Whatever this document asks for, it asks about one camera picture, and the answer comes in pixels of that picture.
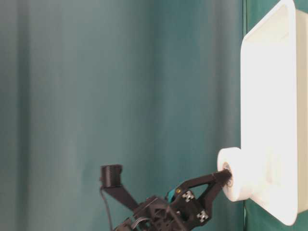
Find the teal fabric backdrop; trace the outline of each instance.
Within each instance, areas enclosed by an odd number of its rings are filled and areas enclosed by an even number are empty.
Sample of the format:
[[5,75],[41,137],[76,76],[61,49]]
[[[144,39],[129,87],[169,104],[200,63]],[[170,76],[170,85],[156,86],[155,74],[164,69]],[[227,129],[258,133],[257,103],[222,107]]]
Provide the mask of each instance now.
[[[278,0],[245,0],[244,31],[251,30],[262,19]],[[308,12],[307,0],[295,0],[297,9]],[[293,226],[285,226],[252,200],[245,201],[246,231],[306,231],[308,229],[308,211],[298,215]]]
[[[240,145],[241,0],[2,0],[0,229],[107,230],[100,165],[141,202]],[[108,197],[114,225],[130,212]],[[243,229],[221,193],[196,230]]]

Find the cable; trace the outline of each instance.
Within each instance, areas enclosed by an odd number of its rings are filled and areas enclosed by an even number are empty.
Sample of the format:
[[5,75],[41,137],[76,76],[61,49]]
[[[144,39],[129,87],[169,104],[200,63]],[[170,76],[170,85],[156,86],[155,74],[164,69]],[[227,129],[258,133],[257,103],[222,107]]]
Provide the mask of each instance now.
[[140,217],[137,220],[135,220],[135,222],[131,225],[131,228],[134,230],[140,222],[145,221],[145,220],[150,220],[149,218],[146,217]]
[[111,220],[110,210],[109,210],[109,206],[108,206],[106,197],[105,197],[105,195],[103,194],[103,187],[100,188],[100,194],[101,194],[101,196],[102,196],[102,199],[103,199],[104,202],[105,202],[106,212],[107,212],[107,215],[108,215],[108,221],[109,221],[110,231],[113,231],[114,229],[112,228],[113,226],[112,226],[112,220]]

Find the robotic arm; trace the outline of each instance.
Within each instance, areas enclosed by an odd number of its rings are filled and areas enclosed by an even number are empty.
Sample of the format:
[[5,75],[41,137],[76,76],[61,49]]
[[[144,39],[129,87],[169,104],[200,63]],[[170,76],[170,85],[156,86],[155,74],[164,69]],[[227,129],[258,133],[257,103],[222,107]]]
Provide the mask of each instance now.
[[[133,220],[126,219],[114,231],[190,231],[205,225],[212,218],[212,203],[231,178],[225,169],[187,180],[169,191],[166,197],[152,196],[138,204],[121,184],[121,165],[101,168],[101,192],[105,191],[133,212]],[[208,185],[196,198],[192,188]]]

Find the white plastic tray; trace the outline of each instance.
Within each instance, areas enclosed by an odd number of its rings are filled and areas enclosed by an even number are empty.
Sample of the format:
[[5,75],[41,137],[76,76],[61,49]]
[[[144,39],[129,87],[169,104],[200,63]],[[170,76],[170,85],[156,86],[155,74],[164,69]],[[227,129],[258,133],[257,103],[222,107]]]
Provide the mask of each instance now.
[[308,209],[307,37],[308,15],[282,0],[241,48],[243,165],[259,177],[250,198],[286,225]]

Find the white roll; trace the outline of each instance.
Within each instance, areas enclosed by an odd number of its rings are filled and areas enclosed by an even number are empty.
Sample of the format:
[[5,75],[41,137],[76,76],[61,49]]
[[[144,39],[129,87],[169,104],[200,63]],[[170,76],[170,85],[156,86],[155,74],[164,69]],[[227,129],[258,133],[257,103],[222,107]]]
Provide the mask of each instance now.
[[249,156],[242,152],[241,149],[224,148],[218,154],[217,168],[218,171],[228,169],[232,178],[223,191],[231,201],[246,200],[251,197],[256,186],[256,168]]

